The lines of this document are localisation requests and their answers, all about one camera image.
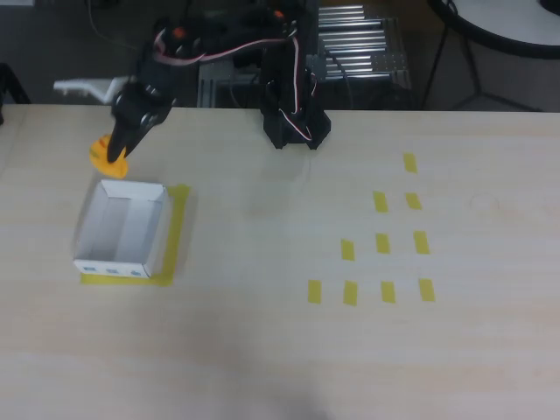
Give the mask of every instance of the floor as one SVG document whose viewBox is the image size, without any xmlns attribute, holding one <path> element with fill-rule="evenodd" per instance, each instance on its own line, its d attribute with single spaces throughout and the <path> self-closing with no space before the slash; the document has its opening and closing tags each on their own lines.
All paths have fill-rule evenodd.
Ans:
<svg viewBox="0 0 560 420">
<path fill-rule="evenodd" d="M 441 23 L 422 0 L 372 0 L 389 3 L 400 18 L 416 97 L 421 97 L 431 68 Z M 140 46 L 161 16 L 178 16 L 185 0 L 121 0 L 109 10 L 95 10 L 101 32 Z M 236 4 L 249 3 L 238 0 Z M 193 8 L 225 8 L 231 0 L 195 0 Z M 36 103 L 95 103 L 90 98 L 53 92 L 55 80 L 110 78 L 127 74 L 136 52 L 98 38 L 89 26 L 81 0 L 37 0 L 34 8 L 0 7 L 0 58 L 9 63 Z M 475 45 L 474 53 L 487 90 L 550 112 L 560 111 L 560 62 L 521 59 Z M 192 91 L 186 96 L 194 104 Z M 471 92 L 459 41 L 448 43 L 428 109 L 448 109 Z M 507 110 L 479 101 L 473 110 Z"/>
</svg>

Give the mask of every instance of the yellow tape outline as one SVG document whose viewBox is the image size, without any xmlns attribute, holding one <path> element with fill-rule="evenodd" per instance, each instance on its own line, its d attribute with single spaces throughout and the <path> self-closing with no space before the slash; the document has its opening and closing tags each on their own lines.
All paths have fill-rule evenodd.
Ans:
<svg viewBox="0 0 560 420">
<path fill-rule="evenodd" d="M 416 253 L 428 255 L 430 253 L 430 246 L 428 245 L 428 236 L 423 230 L 414 232 L 414 243 L 416 244 Z"/>
<path fill-rule="evenodd" d="M 396 304 L 395 284 L 381 282 L 381 299 L 388 304 Z"/>
<path fill-rule="evenodd" d="M 412 210 L 422 210 L 422 203 L 418 198 L 418 194 L 415 192 L 406 192 L 405 194 L 406 202 L 409 203 L 409 207 Z"/>
<path fill-rule="evenodd" d="M 385 192 L 374 191 L 374 203 L 377 213 L 388 213 L 389 206 L 387 205 L 387 198 Z"/>
<path fill-rule="evenodd" d="M 340 250 L 342 252 L 342 259 L 346 261 L 355 261 L 354 243 L 348 239 L 340 240 Z"/>
<path fill-rule="evenodd" d="M 429 278 L 418 279 L 418 286 L 420 287 L 420 295 L 424 302 L 435 302 L 436 292 L 434 291 L 433 282 Z"/>
<path fill-rule="evenodd" d="M 81 284 L 128 284 L 128 285 L 153 285 L 166 287 L 173 284 L 175 266 L 179 252 L 179 240 L 185 217 L 185 205 L 191 188 L 187 185 L 168 186 L 167 193 L 173 198 L 169 233 L 165 245 L 164 262 L 162 271 L 150 278 L 99 276 L 96 274 L 82 274 Z"/>
<path fill-rule="evenodd" d="M 307 302 L 319 305 L 321 303 L 321 288 L 320 280 L 309 280 L 307 284 Z"/>
<path fill-rule="evenodd" d="M 402 160 L 404 161 L 404 169 L 406 172 L 418 173 L 417 157 L 414 153 L 403 153 Z"/>
<path fill-rule="evenodd" d="M 375 244 L 379 254 L 391 253 L 391 244 L 389 242 L 388 234 L 375 234 Z"/>
<path fill-rule="evenodd" d="M 344 282 L 344 297 L 342 302 L 345 305 L 356 306 L 358 304 L 358 284 L 356 282 Z"/>
</svg>

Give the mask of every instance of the robotic arm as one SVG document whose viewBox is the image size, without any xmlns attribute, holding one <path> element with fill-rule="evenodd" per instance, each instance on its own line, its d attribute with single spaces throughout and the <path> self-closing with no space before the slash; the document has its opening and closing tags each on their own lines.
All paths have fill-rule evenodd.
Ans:
<svg viewBox="0 0 560 420">
<path fill-rule="evenodd" d="M 290 143 L 317 149 L 331 122 L 315 99 L 317 79 L 305 68 L 312 23 L 312 16 L 300 7 L 255 7 L 233 16 L 159 22 L 134 79 L 113 102 L 115 127 L 107 144 L 107 163 L 128 156 L 152 127 L 165 121 L 187 67 L 255 49 L 264 50 L 260 108 L 265 132 L 278 149 Z"/>
</svg>

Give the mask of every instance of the wire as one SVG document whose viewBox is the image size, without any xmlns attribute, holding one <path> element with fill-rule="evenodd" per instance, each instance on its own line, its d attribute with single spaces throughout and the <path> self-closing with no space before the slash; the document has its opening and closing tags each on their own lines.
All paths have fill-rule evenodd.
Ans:
<svg viewBox="0 0 560 420">
<path fill-rule="evenodd" d="M 115 41 L 114 39 L 111 39 L 111 38 L 103 35 L 101 32 L 99 32 L 97 30 L 97 27 L 95 26 L 94 16 L 93 16 L 93 13 L 91 11 L 92 10 L 92 5 L 91 5 L 92 0 L 86 0 L 86 1 L 87 1 L 87 14 L 89 15 L 89 24 L 91 25 L 91 29 L 94 30 L 95 35 L 97 35 L 99 38 L 109 42 L 110 44 L 113 44 L 114 46 L 121 46 L 122 48 L 127 48 L 127 49 L 132 50 L 132 51 L 137 51 L 137 48 L 135 48 L 134 46 L 126 44 L 124 42 Z"/>
<path fill-rule="evenodd" d="M 247 109 L 249 107 L 249 95 L 250 95 L 250 90 L 251 87 L 253 86 L 253 83 L 255 83 L 256 79 L 259 77 L 259 73 L 255 74 L 253 76 L 253 78 L 251 79 L 251 81 L 248 83 L 248 88 L 247 88 L 247 94 L 245 95 L 245 109 Z"/>
<path fill-rule="evenodd" d="M 294 43 L 295 57 L 294 57 L 294 112 L 296 114 L 299 111 L 299 101 L 298 101 L 298 62 L 299 62 L 299 43 L 296 37 L 291 39 Z"/>
<path fill-rule="evenodd" d="M 293 127 L 293 129 L 295 131 L 297 131 L 299 133 L 299 135 L 301 137 L 303 137 L 305 140 L 307 140 L 308 142 L 312 141 L 312 133 L 309 131 L 309 128 L 307 126 L 305 126 L 305 129 L 307 130 L 307 134 L 309 134 L 309 136 L 306 136 L 304 134 L 304 132 L 298 128 L 298 126 L 296 124 L 294 124 L 290 118 L 288 118 L 288 116 L 286 115 L 285 112 L 282 111 L 282 109 L 280 108 L 280 112 L 282 113 L 283 117 L 286 119 L 286 121 L 288 122 L 289 125 L 291 125 Z"/>
<path fill-rule="evenodd" d="M 330 51 L 328 51 L 327 49 L 325 49 L 325 56 L 329 57 L 332 62 L 334 64 L 336 64 L 336 67 L 339 68 L 339 70 L 342 72 L 342 79 L 344 79 L 344 82 L 346 83 L 346 89 L 348 91 L 348 100 L 350 101 L 350 110 L 354 109 L 354 95 L 352 94 L 352 88 L 350 87 L 350 80 L 348 80 L 348 74 L 347 71 L 344 69 L 344 67 L 342 66 L 342 64 L 340 64 L 339 59 L 337 59 L 334 54 Z"/>
<path fill-rule="evenodd" d="M 237 109 L 240 109 L 242 106 L 239 104 L 237 99 L 235 99 L 235 95 L 234 95 L 234 79 L 235 79 L 235 73 L 233 73 L 229 77 L 229 96 L 231 97 L 231 102 L 234 103 L 235 107 Z"/>
<path fill-rule="evenodd" d="M 165 30 L 162 30 L 154 40 L 154 46 L 158 49 L 158 52 L 154 52 L 154 60 L 159 61 L 161 63 L 169 64 L 170 66 L 190 66 L 191 64 L 196 63 L 197 61 L 206 62 L 210 60 L 220 59 L 222 57 L 226 57 L 229 54 L 237 53 L 238 51 L 250 47 L 250 46 L 257 46 L 259 44 L 270 44 L 274 42 L 284 42 L 286 38 L 271 38 L 271 39 L 258 39 L 257 41 L 248 42 L 247 44 L 239 45 L 231 50 L 227 50 L 224 52 L 219 52 L 217 54 L 206 55 L 203 52 L 200 56 L 195 57 L 194 59 L 174 59 L 172 57 L 168 57 L 164 55 L 165 51 L 165 43 L 161 40 L 164 35 Z M 293 30 L 290 35 L 288 35 L 289 39 L 293 35 L 295 35 L 297 30 Z"/>
</svg>

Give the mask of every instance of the open cardboard box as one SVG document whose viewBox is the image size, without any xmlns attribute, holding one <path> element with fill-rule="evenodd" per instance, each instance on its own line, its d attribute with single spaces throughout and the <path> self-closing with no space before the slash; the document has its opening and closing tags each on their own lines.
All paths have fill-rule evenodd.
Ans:
<svg viewBox="0 0 560 420">
<path fill-rule="evenodd" d="M 100 181 L 79 227 L 74 264 L 84 274 L 157 274 L 171 213 L 163 185 Z"/>
</svg>

